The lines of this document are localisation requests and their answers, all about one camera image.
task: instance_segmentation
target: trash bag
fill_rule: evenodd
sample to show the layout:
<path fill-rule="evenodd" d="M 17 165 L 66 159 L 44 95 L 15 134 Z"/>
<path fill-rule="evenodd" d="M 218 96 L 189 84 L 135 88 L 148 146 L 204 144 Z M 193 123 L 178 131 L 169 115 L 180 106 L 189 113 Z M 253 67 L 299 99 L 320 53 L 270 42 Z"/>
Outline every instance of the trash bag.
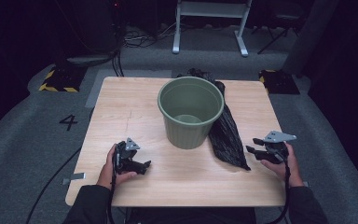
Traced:
<path fill-rule="evenodd" d="M 188 70 L 187 75 L 201 77 L 212 82 L 217 89 L 222 92 L 223 97 L 225 96 L 225 84 L 221 81 L 215 81 L 210 73 L 191 68 Z M 228 162 L 231 165 L 238 166 L 247 171 L 251 170 L 246 163 L 243 144 L 240 134 L 238 133 L 237 124 L 235 123 L 234 118 L 232 118 L 231 111 L 226 103 L 222 115 L 213 123 L 208 136 L 212 143 L 213 153 L 220 161 Z"/>

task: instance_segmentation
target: black sleeve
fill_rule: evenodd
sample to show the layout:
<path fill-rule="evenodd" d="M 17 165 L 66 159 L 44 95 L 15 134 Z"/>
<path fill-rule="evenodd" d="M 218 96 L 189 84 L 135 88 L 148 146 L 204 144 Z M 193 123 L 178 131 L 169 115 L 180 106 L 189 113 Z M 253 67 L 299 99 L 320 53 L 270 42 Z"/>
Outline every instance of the black sleeve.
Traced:
<path fill-rule="evenodd" d="M 105 223 L 109 189 L 99 186 L 83 186 L 63 223 Z"/>
<path fill-rule="evenodd" d="M 289 217 L 293 224 L 328 223 L 324 210 L 307 187 L 290 188 Z"/>

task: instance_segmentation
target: plastic bucket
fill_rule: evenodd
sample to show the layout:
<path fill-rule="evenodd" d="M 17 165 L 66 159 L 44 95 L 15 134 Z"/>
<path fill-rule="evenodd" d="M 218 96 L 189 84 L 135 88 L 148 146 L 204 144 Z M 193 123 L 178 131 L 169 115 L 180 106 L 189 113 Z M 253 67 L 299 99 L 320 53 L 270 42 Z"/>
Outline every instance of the plastic bucket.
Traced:
<path fill-rule="evenodd" d="M 215 85 L 199 77 L 179 77 L 158 93 L 158 108 L 170 142 L 182 149 L 199 147 L 223 112 L 224 98 Z"/>

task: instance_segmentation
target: gray floor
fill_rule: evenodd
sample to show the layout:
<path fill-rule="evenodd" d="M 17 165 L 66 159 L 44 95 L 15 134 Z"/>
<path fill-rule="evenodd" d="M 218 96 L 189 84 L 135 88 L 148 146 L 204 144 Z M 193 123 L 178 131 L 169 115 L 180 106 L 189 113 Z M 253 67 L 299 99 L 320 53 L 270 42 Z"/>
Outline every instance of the gray floor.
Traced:
<path fill-rule="evenodd" d="M 250 51 L 243 58 L 233 36 L 236 27 L 223 30 L 187 30 L 182 33 L 181 51 L 172 54 L 172 36 L 148 48 L 124 48 L 124 75 L 134 77 L 175 77 L 189 68 L 212 72 L 216 78 L 257 80 L 262 69 L 280 69 L 296 36 L 280 39 L 263 54 L 259 49 L 270 37 L 266 30 L 251 35 L 245 30 Z M 98 78 L 115 76 L 111 63 L 89 68 L 78 93 L 39 91 L 49 68 L 30 80 L 31 95 L 0 121 L 0 223 L 25 222 L 40 190 L 57 169 L 79 148 L 90 122 Z M 301 173 L 310 182 L 331 223 L 358 223 L 358 173 L 324 115 L 307 95 L 310 81 L 295 78 L 300 95 L 271 94 L 282 130 L 297 136 L 292 142 Z M 67 132 L 59 121 L 76 116 Z M 122 139 L 112 139 L 112 143 Z M 63 178 L 73 173 L 76 158 L 52 181 L 36 207 L 31 223 L 60 223 L 69 206 L 64 198 Z M 115 209 L 117 223 L 122 219 Z M 258 223 L 271 221 L 278 208 L 256 208 Z"/>

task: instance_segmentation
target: wooden table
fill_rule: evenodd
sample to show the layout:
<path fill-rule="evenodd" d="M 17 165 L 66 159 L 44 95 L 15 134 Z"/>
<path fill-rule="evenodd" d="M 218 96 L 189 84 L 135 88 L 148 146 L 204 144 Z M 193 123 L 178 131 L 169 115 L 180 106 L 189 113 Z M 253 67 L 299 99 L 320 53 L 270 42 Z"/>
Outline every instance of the wooden table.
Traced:
<path fill-rule="evenodd" d="M 158 110 L 158 92 L 169 78 L 107 77 L 92 115 L 75 168 L 85 179 L 71 181 L 66 203 L 72 205 L 83 185 L 93 185 L 114 143 L 130 137 L 141 149 L 138 162 L 152 161 L 145 175 L 118 186 L 114 206 L 278 206 L 284 204 L 282 181 L 245 156 L 247 172 L 218 160 L 209 138 L 197 148 L 174 147 L 166 137 Z M 242 143 L 280 131 L 261 82 L 222 80 L 226 103 L 235 119 Z"/>

